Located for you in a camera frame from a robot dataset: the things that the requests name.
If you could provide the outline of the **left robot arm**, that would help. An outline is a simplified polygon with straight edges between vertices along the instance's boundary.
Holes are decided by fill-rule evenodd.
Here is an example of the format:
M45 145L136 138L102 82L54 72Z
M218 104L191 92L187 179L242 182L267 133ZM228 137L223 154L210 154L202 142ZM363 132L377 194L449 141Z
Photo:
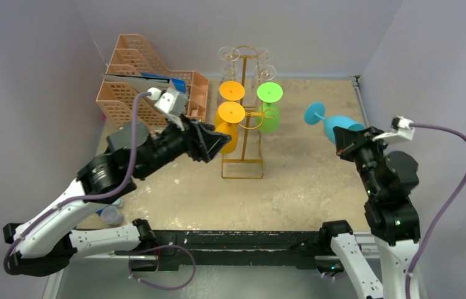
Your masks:
M44 277L73 260L106 252L146 255L157 244L148 221L135 219L112 229L79 230L86 217L112 205L144 180L182 155L197 162L212 161L231 136L213 125L182 117L152 135L140 121L126 122L107 137L106 150L95 156L68 188L33 219L3 227L10 245L3 260L10 275Z

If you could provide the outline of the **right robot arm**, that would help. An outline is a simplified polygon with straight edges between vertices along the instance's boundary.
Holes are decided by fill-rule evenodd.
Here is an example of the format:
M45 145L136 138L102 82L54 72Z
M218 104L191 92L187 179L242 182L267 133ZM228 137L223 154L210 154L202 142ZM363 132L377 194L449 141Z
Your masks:
M368 197L364 214L381 261L382 279L359 251L346 221L325 222L318 244L340 260L359 298L402 298L421 238L420 220L409 195L419 184L418 163L403 151L384 153L383 131L369 127L352 130L336 126L336 155L355 164Z

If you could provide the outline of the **green plastic goblet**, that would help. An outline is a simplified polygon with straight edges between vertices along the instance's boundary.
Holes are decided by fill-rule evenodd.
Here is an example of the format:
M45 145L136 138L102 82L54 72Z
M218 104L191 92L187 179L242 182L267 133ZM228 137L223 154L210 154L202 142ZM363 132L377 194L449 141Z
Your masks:
M263 113L258 117L257 124L261 133L273 133L280 125L280 110L277 102L283 97L282 87L275 82L265 82L257 89L257 97L260 100L259 112Z

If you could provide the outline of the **blue plastic goblet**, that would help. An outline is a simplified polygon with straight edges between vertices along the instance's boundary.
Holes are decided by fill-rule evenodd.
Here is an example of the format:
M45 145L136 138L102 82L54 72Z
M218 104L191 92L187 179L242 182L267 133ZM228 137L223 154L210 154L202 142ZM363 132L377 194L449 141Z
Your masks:
M360 131L366 127L352 118L343 115L325 116L325 105L322 102L312 103L304 113L304 121L308 125L316 125L319 122L323 123L323 129L328 140L336 144L335 127L341 127L353 131Z

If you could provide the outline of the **yellow plastic goblet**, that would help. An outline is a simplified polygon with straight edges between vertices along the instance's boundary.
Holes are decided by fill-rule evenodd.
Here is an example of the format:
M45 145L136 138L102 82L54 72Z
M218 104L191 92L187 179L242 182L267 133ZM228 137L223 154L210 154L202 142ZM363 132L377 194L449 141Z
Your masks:
M224 102L237 102L241 99L243 99L245 95L245 88L239 83L239 82L234 82L234 81L227 81L219 86L219 104L217 108L219 107L220 104Z
M221 149L222 154L231 154L237 147L239 138L238 124L245 118L245 110L237 102L224 102L219 105L216 113L215 131L227 134L231 140Z

